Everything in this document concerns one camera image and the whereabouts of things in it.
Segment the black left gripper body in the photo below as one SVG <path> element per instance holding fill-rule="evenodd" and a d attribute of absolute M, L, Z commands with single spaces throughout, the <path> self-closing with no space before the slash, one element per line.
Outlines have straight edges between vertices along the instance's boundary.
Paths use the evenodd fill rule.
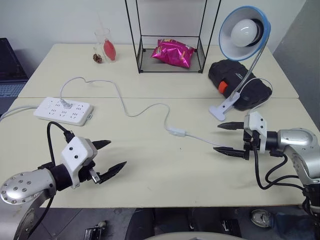
<path fill-rule="evenodd" d="M 94 167 L 96 166 L 96 163 L 92 160 L 87 165 L 83 165 L 79 172 L 78 172 L 78 178 L 79 181 L 85 182 L 92 180 L 95 184 L 101 183 L 101 177 L 100 173 L 94 170 Z"/>

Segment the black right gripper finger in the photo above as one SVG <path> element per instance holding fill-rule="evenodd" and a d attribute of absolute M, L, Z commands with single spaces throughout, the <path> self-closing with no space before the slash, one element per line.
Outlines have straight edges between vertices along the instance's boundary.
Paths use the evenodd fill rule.
<path fill-rule="evenodd" d="M 244 122 L 232 121 L 232 122 L 224 122 L 217 126 L 218 128 L 225 130 L 243 130 Z"/>
<path fill-rule="evenodd" d="M 214 147 L 213 149 L 218 153 L 224 154 L 226 156 L 246 158 L 246 152 L 244 150 L 238 150 L 232 147 L 225 147 L 225 146 Z"/>

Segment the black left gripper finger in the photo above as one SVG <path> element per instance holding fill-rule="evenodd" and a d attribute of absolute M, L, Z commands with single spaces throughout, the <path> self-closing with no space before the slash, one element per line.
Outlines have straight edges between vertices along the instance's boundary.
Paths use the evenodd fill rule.
<path fill-rule="evenodd" d="M 111 168 L 108 169 L 107 172 L 103 173 L 103 174 L 98 174 L 99 177 L 99 184 L 102 184 L 106 181 L 108 181 L 109 179 L 113 178 L 115 175 L 117 175 L 122 168 L 127 164 L 126 161 L 118 163 L 114 166 L 112 166 Z"/>
<path fill-rule="evenodd" d="M 93 141 L 92 144 L 94 145 L 94 147 L 99 150 L 104 148 L 105 146 L 109 145 L 111 143 L 110 140 L 96 140 Z"/>

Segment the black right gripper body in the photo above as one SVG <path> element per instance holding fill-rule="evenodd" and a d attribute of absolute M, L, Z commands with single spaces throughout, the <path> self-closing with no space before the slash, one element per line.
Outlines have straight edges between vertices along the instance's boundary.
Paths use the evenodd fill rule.
<path fill-rule="evenodd" d="M 252 133 L 248 133 L 245 130 L 243 132 L 243 141 L 244 159 L 248 161 L 250 158 L 250 151 L 252 151 L 254 147 L 256 147 L 256 149 L 260 147 L 260 134 L 256 130 Z"/>

